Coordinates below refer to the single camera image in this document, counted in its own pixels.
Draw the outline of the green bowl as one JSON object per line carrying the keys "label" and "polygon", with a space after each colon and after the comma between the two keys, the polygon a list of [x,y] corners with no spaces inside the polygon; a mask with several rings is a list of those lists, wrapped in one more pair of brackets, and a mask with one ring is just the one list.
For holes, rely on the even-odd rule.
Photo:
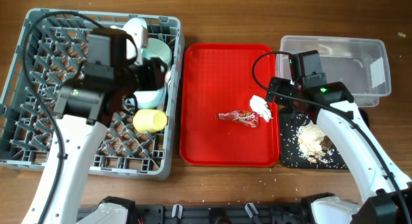
{"label": "green bowl", "polygon": [[168,67],[171,66],[172,51],[170,47],[160,39],[148,38],[147,47],[142,51],[145,59],[160,58]]}

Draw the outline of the light blue bowl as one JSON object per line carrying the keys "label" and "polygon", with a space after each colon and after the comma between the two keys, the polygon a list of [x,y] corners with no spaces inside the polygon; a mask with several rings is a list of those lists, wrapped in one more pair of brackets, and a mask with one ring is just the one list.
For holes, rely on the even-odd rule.
{"label": "light blue bowl", "polygon": [[160,88],[154,91],[135,91],[138,109],[155,109],[165,102],[167,90]]}

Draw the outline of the light blue plate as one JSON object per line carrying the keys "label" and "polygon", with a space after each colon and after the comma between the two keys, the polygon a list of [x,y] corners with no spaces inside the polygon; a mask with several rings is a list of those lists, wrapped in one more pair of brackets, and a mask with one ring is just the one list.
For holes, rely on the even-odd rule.
{"label": "light blue plate", "polygon": [[[125,25],[123,25],[122,28],[118,27],[118,26],[115,26],[115,25],[110,26],[110,28],[123,30],[123,31],[127,32],[129,35],[131,35],[131,29],[136,24],[141,24],[142,26],[147,28],[147,23],[143,18],[132,18],[132,19],[128,20],[128,22]],[[126,42],[127,59],[130,59],[128,57],[128,49],[129,49],[130,45],[131,45],[131,41],[127,40],[127,42]]]}

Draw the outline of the yellow plastic cup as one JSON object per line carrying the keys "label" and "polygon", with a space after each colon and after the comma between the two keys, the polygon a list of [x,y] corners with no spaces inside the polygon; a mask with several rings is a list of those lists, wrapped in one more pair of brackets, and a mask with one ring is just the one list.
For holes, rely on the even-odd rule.
{"label": "yellow plastic cup", "polygon": [[133,126],[139,133],[155,133],[167,125],[167,115],[157,109],[140,109],[133,117]]}

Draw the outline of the rice and food scraps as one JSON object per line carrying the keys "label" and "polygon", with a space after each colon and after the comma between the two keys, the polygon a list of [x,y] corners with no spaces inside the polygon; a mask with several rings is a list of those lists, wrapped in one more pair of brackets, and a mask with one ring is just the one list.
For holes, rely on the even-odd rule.
{"label": "rice and food scraps", "polygon": [[310,122],[297,130],[297,144],[301,158],[310,163],[330,163],[327,157],[331,156],[332,141],[317,125]]}

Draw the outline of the white plastic spoon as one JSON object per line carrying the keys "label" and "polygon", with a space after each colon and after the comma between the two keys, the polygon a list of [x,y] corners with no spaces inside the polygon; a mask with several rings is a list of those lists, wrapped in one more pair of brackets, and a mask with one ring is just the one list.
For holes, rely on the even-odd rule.
{"label": "white plastic spoon", "polygon": [[170,66],[168,70],[165,72],[165,77],[164,77],[165,88],[167,92],[169,92],[170,87],[171,87],[171,77],[172,77],[172,67]]}

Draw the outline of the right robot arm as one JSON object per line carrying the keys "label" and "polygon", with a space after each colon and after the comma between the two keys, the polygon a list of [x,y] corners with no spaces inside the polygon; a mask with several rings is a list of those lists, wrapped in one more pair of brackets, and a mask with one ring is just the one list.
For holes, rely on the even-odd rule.
{"label": "right robot arm", "polygon": [[326,133],[357,184],[362,204],[333,194],[302,201],[308,223],[411,223],[411,178],[386,154],[342,82],[328,82],[318,51],[288,53],[291,79],[273,77],[270,102],[307,114]]}

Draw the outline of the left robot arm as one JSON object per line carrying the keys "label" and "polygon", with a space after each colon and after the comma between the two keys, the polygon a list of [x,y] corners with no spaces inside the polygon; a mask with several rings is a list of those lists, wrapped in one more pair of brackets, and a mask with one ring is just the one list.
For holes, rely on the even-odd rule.
{"label": "left robot arm", "polygon": [[75,223],[94,155],[113,115],[134,92],[165,86],[166,63],[127,57],[133,37],[112,28],[89,35],[88,57],[59,89],[46,166],[24,223]]}

